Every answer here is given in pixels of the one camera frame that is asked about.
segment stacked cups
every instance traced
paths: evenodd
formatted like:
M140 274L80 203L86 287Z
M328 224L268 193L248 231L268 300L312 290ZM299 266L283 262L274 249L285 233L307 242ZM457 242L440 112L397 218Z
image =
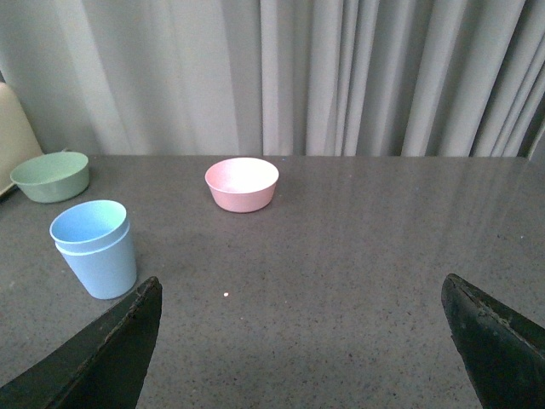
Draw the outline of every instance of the stacked cups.
M135 284L135 249L122 204L112 200L78 204L58 215L49 233L91 296L119 297Z

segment beige object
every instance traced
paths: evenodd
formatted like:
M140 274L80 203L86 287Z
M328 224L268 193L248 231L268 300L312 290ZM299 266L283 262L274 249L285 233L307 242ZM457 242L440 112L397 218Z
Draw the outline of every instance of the beige object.
M0 195L13 186L11 171L42 154L17 95L0 83Z

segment gray countertop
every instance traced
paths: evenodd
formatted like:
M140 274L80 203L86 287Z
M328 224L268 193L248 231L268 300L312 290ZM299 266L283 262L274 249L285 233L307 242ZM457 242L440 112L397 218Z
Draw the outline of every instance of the gray countertop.
M49 237L63 210L123 203L163 317L139 408L477 408L441 284L456 273L545 325L545 177L525 159L269 158L272 203L217 207L219 157L91 157L74 199L0 202L0 384L117 300Z

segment cup rim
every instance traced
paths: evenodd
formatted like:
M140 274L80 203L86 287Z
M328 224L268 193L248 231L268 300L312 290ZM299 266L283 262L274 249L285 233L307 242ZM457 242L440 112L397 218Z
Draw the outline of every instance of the cup rim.
M74 241L74 240L63 240L63 239L58 238L58 237L53 233L53 229L54 229L55 224L56 224L62 217L66 217L66 215L68 215L69 213L72 213L72 212L75 211L75 209L77 209L77 208L84 207L84 206L95 205L95 204L100 203L100 202L101 202L101 203L108 203L109 205L115 205L116 207L121 206L121 209L122 209L123 212L124 212L124 217L123 217L123 219L122 219L119 223L117 223L117 224L115 225L114 228L109 229L106 233L102 234L101 236L93 237L92 239L79 240L79 241ZM122 227L126 222L127 222L127 209L126 209L125 206L123 206L121 203L116 202L115 200L108 200L108 199L90 200L90 201L88 201L88 202L83 202L83 203L80 203L80 204L76 204L75 206L72 206L72 207L70 207L70 208L64 210L62 213L60 213L60 214L51 222L51 225L49 226L49 235L50 235L51 238L55 241L55 243L58 243L58 244L69 245L69 246L72 246L72 245L85 245L85 244L93 243L93 242L99 241L99 240L101 240L101 239L104 239L106 236L109 236L110 234L112 234L113 232L115 232L116 230L118 230L120 227Z

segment pink bowl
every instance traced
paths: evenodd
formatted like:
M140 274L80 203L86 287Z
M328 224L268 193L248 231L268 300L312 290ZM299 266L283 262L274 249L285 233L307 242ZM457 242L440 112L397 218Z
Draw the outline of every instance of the pink bowl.
M258 158L233 158L214 164L204 176L212 197L222 209L248 213L273 199L278 169Z

